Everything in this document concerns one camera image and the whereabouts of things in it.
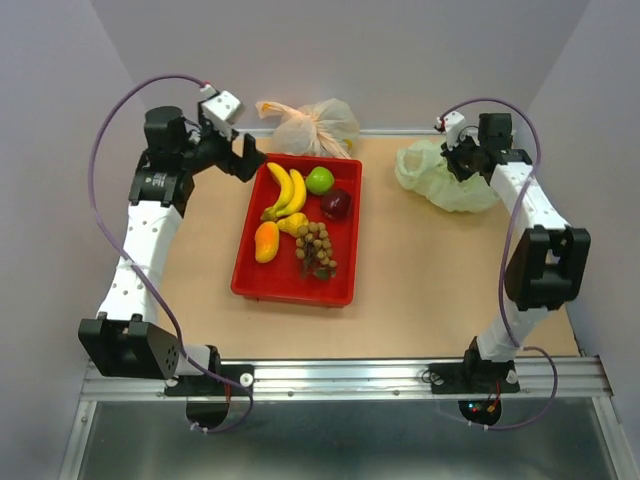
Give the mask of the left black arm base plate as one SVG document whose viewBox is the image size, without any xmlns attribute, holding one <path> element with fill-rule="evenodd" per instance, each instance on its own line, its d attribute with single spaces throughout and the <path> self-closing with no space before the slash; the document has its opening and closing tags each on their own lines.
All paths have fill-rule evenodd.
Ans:
<svg viewBox="0 0 640 480">
<path fill-rule="evenodd" d="M 254 375 L 252 364 L 225 364 L 220 367 L 220 375 L 240 383 L 243 374 Z M 180 376 L 173 384 L 166 383 L 164 395 L 167 397 L 222 397 L 226 395 L 225 385 L 207 375 Z"/>
</svg>

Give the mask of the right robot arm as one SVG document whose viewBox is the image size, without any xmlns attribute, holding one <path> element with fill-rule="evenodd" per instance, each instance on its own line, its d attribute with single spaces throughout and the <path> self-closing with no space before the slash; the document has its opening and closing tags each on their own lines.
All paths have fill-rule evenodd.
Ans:
<svg viewBox="0 0 640 480">
<path fill-rule="evenodd" d="M 455 179 L 484 180 L 510 214 L 499 313 L 471 341 L 461 362 L 430 365 L 429 380 L 437 394 L 515 393 L 514 359 L 539 322 L 578 296 L 591 236 L 571 226 L 551 204 L 537 182 L 537 162 L 513 145 L 510 114 L 482 114 L 475 136 L 467 127 L 456 111 L 436 121 L 445 136 L 441 154 Z"/>
</svg>

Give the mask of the yellow fake banana bunch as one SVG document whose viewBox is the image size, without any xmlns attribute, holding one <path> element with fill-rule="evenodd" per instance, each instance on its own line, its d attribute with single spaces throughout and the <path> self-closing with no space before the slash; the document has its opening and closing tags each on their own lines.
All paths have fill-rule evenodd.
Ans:
<svg viewBox="0 0 640 480">
<path fill-rule="evenodd" d="M 275 162 L 268 162 L 267 169 L 280 187 L 276 202 L 267 207 L 260 219 L 276 221 L 279 218 L 299 212 L 306 203 L 307 189 L 302 174 L 296 169 L 286 171 Z"/>
</svg>

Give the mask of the green fake apple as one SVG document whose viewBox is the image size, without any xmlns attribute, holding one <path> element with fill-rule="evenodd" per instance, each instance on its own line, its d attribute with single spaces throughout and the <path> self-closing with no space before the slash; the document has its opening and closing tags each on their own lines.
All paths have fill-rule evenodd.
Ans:
<svg viewBox="0 0 640 480">
<path fill-rule="evenodd" d="M 322 166 L 314 167 L 305 180 L 307 190 L 317 196 L 322 196 L 330 191 L 334 183 L 335 178 L 332 172 Z"/>
</svg>

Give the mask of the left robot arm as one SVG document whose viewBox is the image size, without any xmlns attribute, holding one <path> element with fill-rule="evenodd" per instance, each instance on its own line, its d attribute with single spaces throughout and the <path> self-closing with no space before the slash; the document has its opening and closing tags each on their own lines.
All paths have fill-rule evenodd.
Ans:
<svg viewBox="0 0 640 480">
<path fill-rule="evenodd" d="M 162 379 L 188 376 L 199 393 L 215 392 L 222 377 L 212 346 L 184 344 L 181 330 L 159 327 L 163 271 L 172 240 L 194 190 L 196 174 L 217 167 L 243 182 L 253 178 L 266 156 L 251 135 L 236 154 L 234 128 L 244 107 L 235 100 L 198 105 L 198 127 L 188 131 L 180 108 L 162 106 L 145 114 L 147 147 L 135 169 L 128 196 L 125 239 L 112 244 L 119 261 L 108 293 L 93 318 L 81 321 L 78 337 L 105 377 Z"/>
</svg>

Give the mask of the orange yellow fake mango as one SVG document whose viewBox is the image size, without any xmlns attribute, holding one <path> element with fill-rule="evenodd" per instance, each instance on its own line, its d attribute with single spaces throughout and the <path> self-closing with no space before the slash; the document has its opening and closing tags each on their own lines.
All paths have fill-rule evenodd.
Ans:
<svg viewBox="0 0 640 480">
<path fill-rule="evenodd" d="M 273 221 L 263 222 L 254 235 L 255 260 L 260 264 L 272 261 L 279 250 L 280 231 Z"/>
</svg>

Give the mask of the tied orange plastic bag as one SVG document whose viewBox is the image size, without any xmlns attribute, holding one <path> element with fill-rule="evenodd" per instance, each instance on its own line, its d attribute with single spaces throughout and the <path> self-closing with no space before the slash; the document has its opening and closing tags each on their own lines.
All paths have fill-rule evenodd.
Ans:
<svg viewBox="0 0 640 480">
<path fill-rule="evenodd" d="M 270 144 L 278 153 L 350 159 L 360 124 L 349 105 L 336 98 L 289 107 L 275 101 L 255 104 L 261 119 L 279 117 Z"/>
</svg>

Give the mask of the dark red fake apple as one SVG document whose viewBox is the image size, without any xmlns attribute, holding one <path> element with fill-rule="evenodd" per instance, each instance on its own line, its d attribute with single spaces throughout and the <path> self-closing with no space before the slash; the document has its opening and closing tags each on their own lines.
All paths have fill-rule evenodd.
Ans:
<svg viewBox="0 0 640 480">
<path fill-rule="evenodd" d="M 321 200 L 322 213 L 331 220 L 342 220 L 350 212 L 351 194 L 343 189 L 332 189 Z"/>
</svg>

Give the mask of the yellow fake pear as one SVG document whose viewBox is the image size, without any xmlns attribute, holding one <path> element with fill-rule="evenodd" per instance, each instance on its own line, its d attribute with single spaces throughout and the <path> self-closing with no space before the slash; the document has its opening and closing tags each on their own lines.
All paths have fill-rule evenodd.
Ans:
<svg viewBox="0 0 640 480">
<path fill-rule="evenodd" d="M 299 235 L 299 229 L 303 226 L 307 226 L 309 220 L 307 216 L 302 212 L 296 212 L 284 218 L 280 218 L 276 225 L 281 232 L 287 233 L 292 237 Z"/>
</svg>

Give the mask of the green avocado print plastic bag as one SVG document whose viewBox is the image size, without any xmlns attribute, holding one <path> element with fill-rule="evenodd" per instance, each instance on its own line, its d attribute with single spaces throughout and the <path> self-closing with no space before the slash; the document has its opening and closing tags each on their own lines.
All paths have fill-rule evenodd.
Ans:
<svg viewBox="0 0 640 480">
<path fill-rule="evenodd" d="M 423 196 L 447 212 L 480 213 L 500 202 L 496 192 L 478 174 L 459 182 L 448 170 L 440 147 L 427 139 L 400 148 L 394 172 L 403 189 Z"/>
</svg>

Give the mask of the red plastic tray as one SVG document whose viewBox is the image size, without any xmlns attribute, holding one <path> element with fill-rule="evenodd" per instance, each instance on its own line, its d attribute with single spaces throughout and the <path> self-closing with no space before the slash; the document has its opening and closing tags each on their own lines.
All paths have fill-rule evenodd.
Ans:
<svg viewBox="0 0 640 480">
<path fill-rule="evenodd" d="M 271 153 L 257 173 L 231 290 L 345 307 L 354 297 L 362 164 Z"/>
</svg>

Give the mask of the brown fake longan bunch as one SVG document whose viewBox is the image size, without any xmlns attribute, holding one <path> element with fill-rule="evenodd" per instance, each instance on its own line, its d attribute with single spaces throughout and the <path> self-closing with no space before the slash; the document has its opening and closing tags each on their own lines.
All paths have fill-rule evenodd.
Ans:
<svg viewBox="0 0 640 480">
<path fill-rule="evenodd" d="M 301 276 L 328 281 L 337 274 L 337 261 L 327 226 L 310 222 L 299 229 L 295 256 L 301 263 Z"/>
</svg>

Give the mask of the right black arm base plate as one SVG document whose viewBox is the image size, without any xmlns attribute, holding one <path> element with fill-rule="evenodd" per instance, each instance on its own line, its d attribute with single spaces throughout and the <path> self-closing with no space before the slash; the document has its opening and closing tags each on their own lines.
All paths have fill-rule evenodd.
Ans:
<svg viewBox="0 0 640 480">
<path fill-rule="evenodd" d="M 431 363 L 425 371 L 436 395 L 518 393 L 520 384 L 510 362 L 481 361 L 475 367 L 462 362 Z"/>
</svg>

